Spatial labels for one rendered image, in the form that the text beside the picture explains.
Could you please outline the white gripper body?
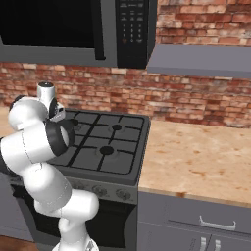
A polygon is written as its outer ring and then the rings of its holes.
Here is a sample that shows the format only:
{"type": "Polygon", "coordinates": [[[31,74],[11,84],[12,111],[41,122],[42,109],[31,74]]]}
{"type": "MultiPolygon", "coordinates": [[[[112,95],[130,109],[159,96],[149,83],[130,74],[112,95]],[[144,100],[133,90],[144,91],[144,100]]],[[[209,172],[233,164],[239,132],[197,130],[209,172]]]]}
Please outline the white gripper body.
{"type": "Polygon", "coordinates": [[[49,120],[58,122],[65,118],[66,112],[64,106],[57,100],[52,100],[49,107],[49,120]]]}

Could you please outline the dark grey stove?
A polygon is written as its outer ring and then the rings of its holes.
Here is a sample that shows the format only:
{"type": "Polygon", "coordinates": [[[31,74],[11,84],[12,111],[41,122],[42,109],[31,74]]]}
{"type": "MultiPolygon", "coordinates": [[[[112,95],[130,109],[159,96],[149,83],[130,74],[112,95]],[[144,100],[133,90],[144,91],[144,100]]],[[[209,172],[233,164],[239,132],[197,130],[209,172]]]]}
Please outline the dark grey stove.
{"type": "Polygon", "coordinates": [[[72,188],[92,191],[101,185],[107,195],[100,200],[137,206],[138,181],[150,129],[146,116],[68,109],[75,119],[75,142],[68,151],[49,161],[68,179],[72,188]],[[118,189],[130,194],[123,201],[118,189]]]}

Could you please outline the grey stove knob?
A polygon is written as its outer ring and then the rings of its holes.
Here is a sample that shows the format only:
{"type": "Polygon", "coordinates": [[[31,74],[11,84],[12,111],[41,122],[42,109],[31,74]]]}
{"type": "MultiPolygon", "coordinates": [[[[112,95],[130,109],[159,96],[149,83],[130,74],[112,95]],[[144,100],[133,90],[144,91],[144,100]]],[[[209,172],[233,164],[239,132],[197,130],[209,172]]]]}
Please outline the grey stove knob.
{"type": "Polygon", "coordinates": [[[116,195],[123,201],[129,200],[131,197],[131,194],[125,189],[118,189],[116,195]]]}
{"type": "Polygon", "coordinates": [[[101,185],[94,185],[92,187],[92,191],[98,196],[98,197],[104,197],[107,195],[107,190],[102,187],[101,185]]]}

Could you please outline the microwave oven door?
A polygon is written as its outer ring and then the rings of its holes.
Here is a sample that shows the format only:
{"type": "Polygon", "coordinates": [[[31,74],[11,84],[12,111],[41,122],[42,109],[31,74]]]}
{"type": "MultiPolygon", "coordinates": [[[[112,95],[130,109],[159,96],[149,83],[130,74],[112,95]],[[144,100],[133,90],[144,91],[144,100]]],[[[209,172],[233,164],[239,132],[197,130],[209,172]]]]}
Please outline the microwave oven door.
{"type": "Polygon", "coordinates": [[[115,0],[101,0],[105,60],[95,59],[91,0],[0,0],[0,61],[114,67],[115,0]]]}

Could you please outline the grey base cupboard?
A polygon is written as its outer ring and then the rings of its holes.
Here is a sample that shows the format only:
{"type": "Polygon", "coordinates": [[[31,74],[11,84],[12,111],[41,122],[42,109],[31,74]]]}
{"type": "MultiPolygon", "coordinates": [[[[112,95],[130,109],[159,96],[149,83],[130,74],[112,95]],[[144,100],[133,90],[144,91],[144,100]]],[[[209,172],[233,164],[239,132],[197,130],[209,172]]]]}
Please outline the grey base cupboard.
{"type": "Polygon", "coordinates": [[[0,235],[33,241],[11,185],[0,173],[0,235]]]}

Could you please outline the black microwave oven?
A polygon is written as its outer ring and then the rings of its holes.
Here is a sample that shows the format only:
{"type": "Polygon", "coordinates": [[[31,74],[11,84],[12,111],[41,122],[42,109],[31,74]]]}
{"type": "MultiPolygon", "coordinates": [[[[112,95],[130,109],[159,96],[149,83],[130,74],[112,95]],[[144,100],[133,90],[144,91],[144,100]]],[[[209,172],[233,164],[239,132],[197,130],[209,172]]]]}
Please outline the black microwave oven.
{"type": "Polygon", "coordinates": [[[115,0],[116,68],[144,69],[155,46],[158,0],[115,0]]]}

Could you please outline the black oven door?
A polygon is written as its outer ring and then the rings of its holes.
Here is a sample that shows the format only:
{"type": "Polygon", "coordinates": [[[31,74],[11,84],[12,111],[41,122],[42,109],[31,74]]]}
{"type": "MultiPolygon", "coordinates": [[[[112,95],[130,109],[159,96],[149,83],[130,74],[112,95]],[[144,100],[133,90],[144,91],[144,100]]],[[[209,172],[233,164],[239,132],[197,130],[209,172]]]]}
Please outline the black oven door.
{"type": "MultiPolygon", "coordinates": [[[[12,189],[37,249],[52,251],[60,240],[59,219],[37,213],[24,187],[13,185],[12,189]]],[[[86,228],[100,251],[136,251],[137,206],[100,200],[99,211],[86,228]]]]}

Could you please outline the grey drawer front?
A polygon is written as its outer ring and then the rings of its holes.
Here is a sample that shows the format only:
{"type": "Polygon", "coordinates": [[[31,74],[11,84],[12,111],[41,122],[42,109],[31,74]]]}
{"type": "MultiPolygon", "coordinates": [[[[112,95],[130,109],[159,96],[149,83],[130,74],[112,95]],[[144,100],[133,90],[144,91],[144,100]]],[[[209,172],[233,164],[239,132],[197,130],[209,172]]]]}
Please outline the grey drawer front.
{"type": "Polygon", "coordinates": [[[233,221],[236,221],[236,229],[231,232],[251,234],[249,208],[139,192],[138,214],[142,222],[162,226],[170,223],[201,226],[199,216],[202,216],[205,222],[225,226],[231,226],[233,221]]]}

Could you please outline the grey cupboard door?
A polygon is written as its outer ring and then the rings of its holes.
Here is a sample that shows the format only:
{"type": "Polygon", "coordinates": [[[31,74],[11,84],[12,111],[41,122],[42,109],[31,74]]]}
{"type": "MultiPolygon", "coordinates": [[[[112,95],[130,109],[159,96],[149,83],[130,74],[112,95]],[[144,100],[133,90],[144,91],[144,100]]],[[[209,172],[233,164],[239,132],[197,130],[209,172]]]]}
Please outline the grey cupboard door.
{"type": "Polygon", "coordinates": [[[178,227],[139,223],[137,227],[137,251],[199,251],[201,237],[210,234],[178,227]]]}
{"type": "Polygon", "coordinates": [[[213,234],[207,251],[215,250],[215,240],[221,241],[221,251],[251,251],[251,236],[213,234]]]}

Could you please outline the grey wall cupboard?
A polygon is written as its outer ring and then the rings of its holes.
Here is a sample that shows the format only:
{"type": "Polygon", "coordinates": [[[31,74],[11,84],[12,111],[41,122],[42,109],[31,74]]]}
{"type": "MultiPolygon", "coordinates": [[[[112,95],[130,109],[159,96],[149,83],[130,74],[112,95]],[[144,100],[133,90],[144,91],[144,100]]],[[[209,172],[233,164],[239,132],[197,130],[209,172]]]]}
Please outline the grey wall cupboard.
{"type": "Polygon", "coordinates": [[[251,78],[251,47],[157,44],[147,72],[251,78]]]}

